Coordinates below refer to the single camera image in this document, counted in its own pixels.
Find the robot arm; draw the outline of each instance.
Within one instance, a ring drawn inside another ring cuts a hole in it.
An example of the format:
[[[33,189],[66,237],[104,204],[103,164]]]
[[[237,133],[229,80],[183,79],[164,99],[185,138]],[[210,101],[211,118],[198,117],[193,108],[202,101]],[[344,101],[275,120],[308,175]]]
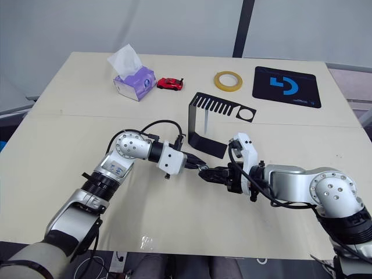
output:
[[[153,142],[141,134],[123,131],[114,149],[107,153],[84,185],[55,214],[48,224],[44,239],[29,245],[2,264],[0,278],[59,278],[66,266],[84,253],[98,235],[100,215],[132,170],[135,159],[148,159],[169,175],[178,174],[187,163],[187,155],[165,141]],[[196,157],[188,162],[203,163]]]
[[[235,162],[232,151],[244,161]],[[227,167],[205,169],[199,176],[226,185],[230,192],[246,194],[253,202],[262,193],[273,206],[313,209],[337,254],[334,259],[337,278],[344,278],[345,274],[372,274],[371,216],[356,195],[356,183],[349,176],[329,167],[304,170],[295,166],[265,166],[263,161],[258,163],[252,141],[242,133],[230,140],[229,156],[231,163]]]

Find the comb-shaped bracket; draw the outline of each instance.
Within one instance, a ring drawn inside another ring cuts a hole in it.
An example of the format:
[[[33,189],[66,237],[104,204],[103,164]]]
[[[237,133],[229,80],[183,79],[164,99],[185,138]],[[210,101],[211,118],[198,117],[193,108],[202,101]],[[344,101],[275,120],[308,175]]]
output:
[[[201,108],[206,111],[208,110],[210,112],[230,116],[233,109],[237,106],[240,106],[240,108],[235,117],[247,122],[252,122],[256,114],[255,109],[205,93],[197,92],[188,106],[188,143],[199,151],[223,159],[227,148],[226,144],[201,137],[195,132],[196,109]],[[240,116],[240,112],[245,109],[251,111],[252,117],[250,119],[245,119]]]

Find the purple tissue box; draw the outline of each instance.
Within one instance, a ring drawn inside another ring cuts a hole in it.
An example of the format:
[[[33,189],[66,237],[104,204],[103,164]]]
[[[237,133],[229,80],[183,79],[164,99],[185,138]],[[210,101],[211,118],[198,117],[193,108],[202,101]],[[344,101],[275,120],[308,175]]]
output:
[[[140,101],[156,85],[156,78],[152,70],[143,66],[125,80],[115,77],[114,85],[120,94]]]

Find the blue logo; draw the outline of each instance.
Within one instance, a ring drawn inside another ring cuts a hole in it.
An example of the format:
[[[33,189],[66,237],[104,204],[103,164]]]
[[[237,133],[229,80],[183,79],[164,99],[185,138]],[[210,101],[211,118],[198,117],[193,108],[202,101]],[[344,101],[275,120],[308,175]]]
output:
[[[291,89],[283,90],[284,95],[293,95],[298,92],[298,85],[296,81],[291,80],[289,77],[283,77],[283,81],[288,82],[291,85]],[[276,77],[270,77],[270,85],[284,87],[284,84],[278,82]]]

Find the white wall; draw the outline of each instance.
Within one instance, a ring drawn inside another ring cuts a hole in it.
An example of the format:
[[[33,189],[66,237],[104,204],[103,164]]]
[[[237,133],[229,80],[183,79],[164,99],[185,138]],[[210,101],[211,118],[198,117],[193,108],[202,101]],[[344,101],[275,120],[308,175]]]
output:
[[[72,51],[232,56],[242,0],[0,0],[0,71],[37,96]]]
[[[257,0],[243,57],[320,60],[372,71],[371,0]]]

